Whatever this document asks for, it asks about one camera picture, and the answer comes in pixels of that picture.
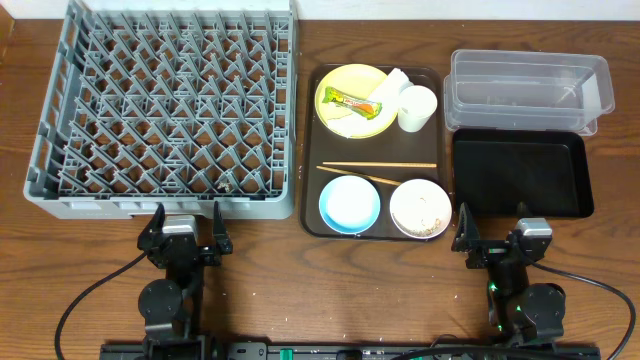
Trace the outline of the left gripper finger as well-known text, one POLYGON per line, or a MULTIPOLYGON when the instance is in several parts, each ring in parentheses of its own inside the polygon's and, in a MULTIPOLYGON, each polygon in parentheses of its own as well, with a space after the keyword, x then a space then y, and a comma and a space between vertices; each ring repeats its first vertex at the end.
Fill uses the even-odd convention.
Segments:
POLYGON ((215 202, 213 207, 213 239, 216 247, 221 255, 230 255, 233 253, 233 244, 230 235, 224 224, 219 203, 215 202))
POLYGON ((159 204, 151 220, 138 236, 137 248, 139 250, 150 251, 152 248, 157 247, 157 241, 162 237, 165 218, 164 206, 159 204))

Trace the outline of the pink white bowl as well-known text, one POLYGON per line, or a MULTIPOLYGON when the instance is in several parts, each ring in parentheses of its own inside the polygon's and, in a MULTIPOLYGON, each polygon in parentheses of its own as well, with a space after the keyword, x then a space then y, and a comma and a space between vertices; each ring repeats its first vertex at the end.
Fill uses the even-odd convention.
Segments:
POLYGON ((406 236, 431 240, 445 232, 452 219, 447 192, 426 179, 413 179, 392 193, 389 211, 394 225, 406 236))

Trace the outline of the light blue bowl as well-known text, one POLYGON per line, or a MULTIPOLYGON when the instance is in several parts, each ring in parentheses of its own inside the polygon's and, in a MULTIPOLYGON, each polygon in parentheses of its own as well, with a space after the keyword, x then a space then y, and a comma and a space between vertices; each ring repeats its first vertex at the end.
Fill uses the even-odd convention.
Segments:
POLYGON ((322 221, 343 235, 357 235, 371 228, 381 211, 377 189, 364 178, 343 175, 322 189, 318 210, 322 221))

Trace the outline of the green orange snack wrapper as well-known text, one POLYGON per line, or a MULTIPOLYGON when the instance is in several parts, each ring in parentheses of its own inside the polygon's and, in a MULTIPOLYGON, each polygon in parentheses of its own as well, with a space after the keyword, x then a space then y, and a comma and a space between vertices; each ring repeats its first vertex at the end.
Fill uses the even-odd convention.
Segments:
POLYGON ((322 102, 346 108, 367 120, 377 117, 382 111, 380 102, 359 99, 331 86, 325 88, 322 102))

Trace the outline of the white paper napkin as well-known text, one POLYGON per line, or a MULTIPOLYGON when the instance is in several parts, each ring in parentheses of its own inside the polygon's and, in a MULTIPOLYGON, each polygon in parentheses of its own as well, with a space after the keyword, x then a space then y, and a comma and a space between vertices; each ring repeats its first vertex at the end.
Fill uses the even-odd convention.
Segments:
POLYGON ((399 94, 402 90, 412 85, 408 76, 399 68, 391 70, 386 80, 376 89, 376 91, 370 95, 368 100, 375 101, 375 98, 380 97, 382 100, 388 100, 393 102, 397 106, 398 112, 398 100, 399 94))

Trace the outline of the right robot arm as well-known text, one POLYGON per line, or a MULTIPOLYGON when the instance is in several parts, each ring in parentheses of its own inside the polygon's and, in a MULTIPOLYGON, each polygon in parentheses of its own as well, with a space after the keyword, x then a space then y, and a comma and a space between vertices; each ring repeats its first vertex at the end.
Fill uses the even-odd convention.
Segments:
POLYGON ((564 290, 553 283, 532 284, 527 273, 551 241, 552 229, 543 218, 522 218, 505 239, 483 240, 469 206, 459 208, 451 250, 467 255, 467 268, 488 271, 489 321, 512 343, 547 342, 564 334, 564 290))

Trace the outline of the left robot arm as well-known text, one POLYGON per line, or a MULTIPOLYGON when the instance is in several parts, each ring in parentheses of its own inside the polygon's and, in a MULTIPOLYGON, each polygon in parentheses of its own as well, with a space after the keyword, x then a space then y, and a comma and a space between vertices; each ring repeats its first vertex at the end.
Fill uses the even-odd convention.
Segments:
POLYGON ((233 252, 218 205, 213 207, 214 243, 199 245, 192 215, 166 216, 160 205, 138 236, 137 247, 166 275, 147 284, 138 298, 145 320, 144 359, 224 359, 224 346, 199 330, 204 269, 233 252))

